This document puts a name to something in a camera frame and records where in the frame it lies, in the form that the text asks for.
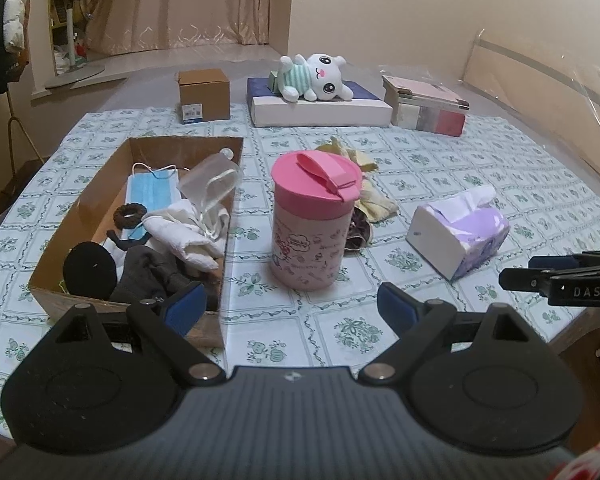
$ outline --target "green striped shirt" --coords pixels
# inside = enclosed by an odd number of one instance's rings
[[[282,75],[285,86],[292,86],[300,95],[311,88],[311,71],[307,65],[293,65],[289,72]]]

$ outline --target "plush toy head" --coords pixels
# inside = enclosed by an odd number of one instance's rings
[[[320,101],[330,101],[334,97],[345,101],[353,98],[353,92],[342,83],[340,67],[347,63],[342,56],[313,54],[306,63],[311,74],[311,88]]]

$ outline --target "floral tablecloth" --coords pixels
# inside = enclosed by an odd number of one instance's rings
[[[228,370],[349,365],[357,371],[396,339],[376,310],[376,290],[384,281],[466,311],[484,311],[492,301],[511,303],[546,340],[581,312],[498,286],[499,270],[526,266],[535,254],[600,249],[600,199],[506,120],[469,116],[456,139],[394,126],[253,128],[244,105],[232,105],[231,120],[187,126],[171,108],[91,113],[66,136],[0,227],[0,389],[48,330],[27,282],[68,208],[125,138],[166,135],[244,137],[244,181],[236,195],[222,297],[226,349],[207,350]],[[277,283],[268,268],[269,172],[280,154],[314,148],[330,136],[375,158],[379,171],[371,179],[399,203],[400,212],[375,227],[373,243],[360,256],[344,259],[333,286],[296,292]],[[496,187],[495,205],[509,218],[511,232],[497,256],[450,284],[404,235],[418,204],[480,184]],[[0,433],[9,434],[1,411]]]

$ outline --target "pink container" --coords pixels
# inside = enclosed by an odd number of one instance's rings
[[[339,155],[290,152],[273,165],[273,274],[290,288],[317,290],[338,275],[362,172]]]

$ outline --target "round metal base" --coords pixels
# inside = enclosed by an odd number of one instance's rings
[[[76,68],[75,70],[69,70],[64,74],[57,75],[55,78],[46,82],[45,88],[49,90],[51,88],[58,88],[59,86],[71,85],[78,81],[82,81],[83,79],[95,76],[103,71],[104,66],[102,65],[87,64],[80,68]]]

